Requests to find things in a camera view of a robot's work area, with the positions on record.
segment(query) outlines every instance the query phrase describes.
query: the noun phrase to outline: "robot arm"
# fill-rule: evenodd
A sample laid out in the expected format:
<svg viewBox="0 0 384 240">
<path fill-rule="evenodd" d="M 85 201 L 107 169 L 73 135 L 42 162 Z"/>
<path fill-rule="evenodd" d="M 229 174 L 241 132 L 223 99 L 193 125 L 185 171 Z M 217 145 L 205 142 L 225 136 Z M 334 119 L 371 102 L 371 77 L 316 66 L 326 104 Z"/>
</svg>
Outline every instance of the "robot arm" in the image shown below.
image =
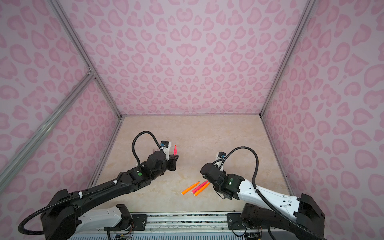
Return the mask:
<svg viewBox="0 0 384 240">
<path fill-rule="evenodd" d="M 254 154 L 257 161 L 256 174 L 258 158 L 256 153 Z M 277 227 L 294 233 L 302 240 L 324 239 L 322 236 L 325 214 L 312 197 L 306 194 L 302 194 L 300 198 L 289 196 L 256 184 L 255 188 L 242 176 L 227 174 L 223 170 L 223 162 L 229 154 L 225 155 L 224 152 L 219 152 L 216 160 L 205 164 L 200 173 L 212 183 L 214 190 L 223 194 L 225 198 L 248 202 L 241 213 L 243 225 L 250 229 L 258 226 Z"/>
<path fill-rule="evenodd" d="M 120 172 L 117 178 L 109 182 L 72 193 L 68 193 L 67 189 L 58 191 L 48 206 L 31 214 L 20 223 L 19 232 L 28 235 L 44 234 L 47 240 L 66 240 L 75 233 L 96 228 L 106 227 L 110 231 L 127 229 L 133 220 L 124 204 L 110 209 L 91 209 L 115 197 L 148 186 L 152 180 L 167 170 L 175 171 L 179 156 L 169 154 L 171 143 L 161 141 L 161 144 L 157 145 L 159 151 L 149 155 L 146 162 L 127 172 Z M 24 225 L 39 214 L 43 231 L 25 229 Z"/>
</svg>

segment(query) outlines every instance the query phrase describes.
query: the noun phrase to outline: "marble floor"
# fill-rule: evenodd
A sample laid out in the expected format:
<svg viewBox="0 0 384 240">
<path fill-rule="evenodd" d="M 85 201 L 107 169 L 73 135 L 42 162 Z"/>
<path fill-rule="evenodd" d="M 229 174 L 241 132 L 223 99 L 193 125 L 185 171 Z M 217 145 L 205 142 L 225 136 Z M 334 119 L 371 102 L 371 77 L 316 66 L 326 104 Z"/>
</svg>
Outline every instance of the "marble floor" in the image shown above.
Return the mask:
<svg viewBox="0 0 384 240">
<path fill-rule="evenodd" d="M 151 131 L 158 142 L 171 141 L 172 151 L 177 145 L 177 170 L 167 171 L 149 186 L 114 198 L 99 205 L 98 209 L 125 204 L 130 212 L 241 211 L 244 201 L 222 200 L 211 185 L 197 197 L 191 193 L 181 195 L 195 182 L 205 181 L 200 169 L 205 163 L 214 161 L 217 152 L 228 153 L 238 146 L 248 146 L 258 154 L 257 185 L 288 194 L 259 115 L 125 117 L 98 184 L 136 166 L 132 140 L 146 130 Z M 143 162 L 156 150 L 156 145 L 151 136 L 145 134 L 136 141 L 135 150 Z M 225 162 L 224 169 L 251 180 L 255 157 L 246 149 L 237 150 Z"/>
</svg>

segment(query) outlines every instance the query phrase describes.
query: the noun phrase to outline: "red marker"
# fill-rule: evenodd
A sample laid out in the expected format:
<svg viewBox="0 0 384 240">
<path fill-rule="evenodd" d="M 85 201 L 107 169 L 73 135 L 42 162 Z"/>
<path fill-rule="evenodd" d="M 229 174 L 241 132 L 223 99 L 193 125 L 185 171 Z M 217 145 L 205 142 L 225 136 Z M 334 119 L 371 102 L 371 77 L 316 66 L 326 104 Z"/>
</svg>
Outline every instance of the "red marker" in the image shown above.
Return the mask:
<svg viewBox="0 0 384 240">
<path fill-rule="evenodd" d="M 195 188 L 195 189 L 192 191 L 192 193 L 195 194 L 195 192 L 199 191 L 200 188 L 202 188 L 204 185 L 207 184 L 207 182 L 208 182 L 208 181 L 205 181 L 205 182 L 203 182 L 202 184 L 200 184 L 197 188 Z"/>
</svg>

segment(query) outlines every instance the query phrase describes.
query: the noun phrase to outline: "cable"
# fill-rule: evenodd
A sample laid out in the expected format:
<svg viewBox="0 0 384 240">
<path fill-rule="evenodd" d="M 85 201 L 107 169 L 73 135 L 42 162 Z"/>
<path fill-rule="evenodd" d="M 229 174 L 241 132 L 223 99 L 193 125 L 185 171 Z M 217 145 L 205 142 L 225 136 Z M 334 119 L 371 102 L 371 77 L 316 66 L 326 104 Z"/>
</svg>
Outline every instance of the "cable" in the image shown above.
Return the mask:
<svg viewBox="0 0 384 240">
<path fill-rule="evenodd" d="M 131 230 L 129 231 L 129 239 L 131 238 L 132 230 L 135 228 L 135 222 L 132 222 L 131 224 Z"/>
<path fill-rule="evenodd" d="M 256 175 L 257 175 L 257 171 L 259 169 L 259 158 L 257 157 L 257 154 L 256 152 L 250 148 L 250 147 L 245 147 L 245 146 L 241 146 L 241 147 L 237 147 L 235 148 L 234 150 L 230 151 L 227 156 L 225 157 L 225 159 L 218 159 L 218 160 L 215 160 L 212 164 L 215 164 L 217 162 L 220 162 L 220 161 L 226 161 L 228 159 L 228 157 L 234 153 L 236 150 L 239 150 L 239 149 L 248 149 L 249 151 L 251 151 L 253 153 L 253 155 L 255 156 L 255 159 L 256 159 L 256 167 L 255 167 L 255 172 L 253 173 L 253 176 L 252 176 L 252 184 L 253 184 L 253 187 L 256 189 L 256 184 L 255 184 L 255 180 L 256 180 Z"/>
<path fill-rule="evenodd" d="M 221 161 L 220 167 L 218 168 L 219 170 L 224 166 L 225 160 L 226 158 L 223 158 L 223 160 Z"/>
<path fill-rule="evenodd" d="M 234 235 L 236 236 L 236 237 L 242 237 L 242 236 L 244 236 L 245 235 L 245 233 L 247 232 L 247 227 L 245 227 L 245 231 L 243 232 L 243 234 L 242 235 L 237 235 L 237 234 L 235 234 L 235 232 L 233 231 L 233 225 L 235 224 L 235 223 L 237 223 L 237 222 L 234 222 L 234 223 L 232 223 L 232 232 L 234 233 Z"/>
<path fill-rule="evenodd" d="M 151 135 L 151 137 L 153 138 L 153 140 L 155 140 L 155 143 L 156 143 L 156 146 L 158 148 L 161 148 L 161 146 L 159 145 L 159 142 L 156 140 L 155 136 L 153 135 L 153 133 L 151 133 L 150 131 L 143 131 L 141 133 L 139 133 L 138 135 L 136 135 L 136 137 L 133 139 L 133 142 L 132 142 L 132 153 L 133 153 L 133 156 L 135 156 L 136 158 L 136 161 L 137 161 L 137 165 L 140 165 L 140 160 L 139 160 L 139 157 L 137 156 L 136 154 L 136 151 L 135 151 L 135 143 L 136 143 L 136 140 L 143 134 L 149 134 Z"/>
<path fill-rule="evenodd" d="M 269 233 L 269 235 L 271 236 L 272 240 L 277 240 L 277 239 L 272 235 L 271 227 L 267 227 L 267 229 L 268 229 L 268 233 Z"/>
<path fill-rule="evenodd" d="M 111 233 L 109 232 L 109 227 L 107 227 L 107 238 L 108 240 L 111 240 Z"/>
<path fill-rule="evenodd" d="M 259 234 L 259 239 L 261 239 L 263 237 L 263 229 L 261 226 L 260 226 L 260 229 L 261 229 L 261 231 L 259 231 L 259 226 L 257 226 L 257 233 Z"/>
<path fill-rule="evenodd" d="M 82 191 L 82 192 L 84 192 L 84 194 L 83 194 L 83 198 L 86 197 L 86 196 L 88 196 L 88 195 L 96 194 L 96 193 L 98 193 L 98 192 L 104 191 L 104 190 L 106 190 L 106 189 L 108 189 L 108 188 L 114 186 L 114 185 L 115 185 L 115 181 L 119 181 L 123 173 L 124 173 L 124 172 L 120 172 L 119 175 L 118 175 L 118 177 L 115 178 L 110 184 L 108 184 L 107 186 L 104 186 L 104 187 L 102 187 L 102 188 L 100 188 L 100 189 L 98 189 L 98 190 L 94 190 L 94 191 L 85 191 L 85 190 L 83 190 L 83 191 Z M 43 213 L 43 212 L 45 212 L 45 211 L 47 211 L 47 210 L 49 210 L 49 209 L 51 209 L 51 208 L 57 207 L 57 206 L 62 205 L 62 204 L 66 204 L 67 202 L 70 202 L 70 201 L 73 201 L 73 200 L 76 200 L 76 199 L 80 199 L 80 196 L 79 196 L 79 195 L 74 195 L 74 196 L 72 196 L 72 197 L 68 197 L 68 198 L 66 198 L 66 199 L 59 200 L 59 201 L 57 201 L 57 202 L 55 202 L 55 203 L 53 203 L 53 204 L 50 204 L 50 205 L 48 205 L 48 206 L 46 206 L 46 207 L 44 207 L 44 208 L 42 208 L 42 209 L 40 209 L 40 210 L 38 210 L 38 211 L 32 213 L 31 215 L 29 215 L 28 217 L 26 217 L 23 221 L 21 221 L 21 223 L 19 224 L 17 230 L 18 230 L 20 233 L 22 233 L 22 234 L 26 234 L 26 235 L 43 235 L 43 234 L 44 234 L 44 231 L 32 231 L 32 230 L 25 229 L 25 228 L 24 228 L 25 224 L 26 224 L 27 222 L 29 222 L 32 218 L 34 218 L 34 217 L 40 215 L 41 213 Z"/>
<path fill-rule="evenodd" d="M 215 190 L 215 192 L 217 193 L 217 195 L 221 198 L 221 199 L 225 199 L 225 197 L 224 198 L 222 198 L 221 196 L 220 196 L 220 194 Z"/>
</svg>

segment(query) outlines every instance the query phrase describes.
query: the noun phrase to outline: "orange marker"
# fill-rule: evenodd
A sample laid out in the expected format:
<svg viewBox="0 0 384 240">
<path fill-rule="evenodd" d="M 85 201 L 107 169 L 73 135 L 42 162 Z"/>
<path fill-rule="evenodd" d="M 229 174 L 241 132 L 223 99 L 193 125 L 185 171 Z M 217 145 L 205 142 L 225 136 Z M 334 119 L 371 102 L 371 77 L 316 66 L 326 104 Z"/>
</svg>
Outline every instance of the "orange marker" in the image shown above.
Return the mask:
<svg viewBox="0 0 384 240">
<path fill-rule="evenodd" d="M 200 188 L 202 188 L 204 185 L 207 184 L 208 181 L 205 181 L 203 182 L 202 184 L 200 184 L 197 188 L 195 188 L 193 191 L 192 191 L 192 194 L 194 194 L 195 192 L 199 191 Z"/>
<path fill-rule="evenodd" d="M 194 185 L 190 186 L 189 188 L 187 188 L 186 190 L 184 190 L 181 194 L 184 195 L 186 194 L 187 192 L 191 191 L 194 187 L 196 187 L 200 182 L 197 182 L 195 183 Z"/>
<path fill-rule="evenodd" d="M 204 185 L 202 188 L 200 188 L 197 192 L 195 192 L 195 197 L 197 197 L 197 195 L 199 195 L 204 189 L 206 189 L 208 187 L 210 183 L 207 183 L 206 185 Z"/>
</svg>

